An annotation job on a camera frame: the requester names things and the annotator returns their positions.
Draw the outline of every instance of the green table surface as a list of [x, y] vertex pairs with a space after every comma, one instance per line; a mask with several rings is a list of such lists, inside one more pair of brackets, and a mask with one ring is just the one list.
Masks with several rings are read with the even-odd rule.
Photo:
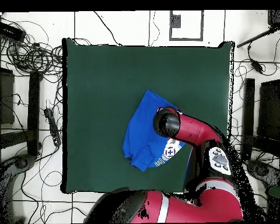
[[127, 125], [147, 89], [186, 114], [228, 127], [230, 51], [206, 47], [67, 46], [66, 192], [120, 187], [181, 192], [191, 148], [141, 172], [124, 158]]

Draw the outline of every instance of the black stand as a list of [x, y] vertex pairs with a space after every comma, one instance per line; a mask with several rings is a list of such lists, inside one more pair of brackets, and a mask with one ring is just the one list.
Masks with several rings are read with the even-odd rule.
[[258, 40], [258, 39], [260, 39], [260, 38], [262, 38], [262, 37], [264, 37], [264, 36], [266, 36], [268, 34], [275, 33], [278, 29], [280, 29], [280, 28], [277, 28], [277, 27], [270, 28], [268, 31], [265, 31], [265, 32], [255, 36], [255, 37], [253, 37], [253, 38], [251, 38], [249, 40], [246, 40], [245, 42], [240, 43], [236, 47], [240, 48], [242, 46], [245, 46], [246, 44], [250, 44], [251, 42], [254, 42], [254, 41], [256, 41], [256, 40]]
[[254, 92], [255, 79], [246, 78], [243, 85], [244, 105], [242, 117], [242, 139], [240, 148], [240, 158], [242, 161], [250, 160], [252, 149], [261, 149], [265, 153], [270, 153], [280, 157], [280, 141], [271, 138], [254, 136]]
[[40, 100], [40, 81], [43, 79], [41, 73], [33, 71], [29, 79], [29, 104], [27, 131], [10, 132], [0, 135], [0, 149], [11, 147], [23, 142], [27, 142], [28, 155], [37, 156], [39, 152], [39, 100]]

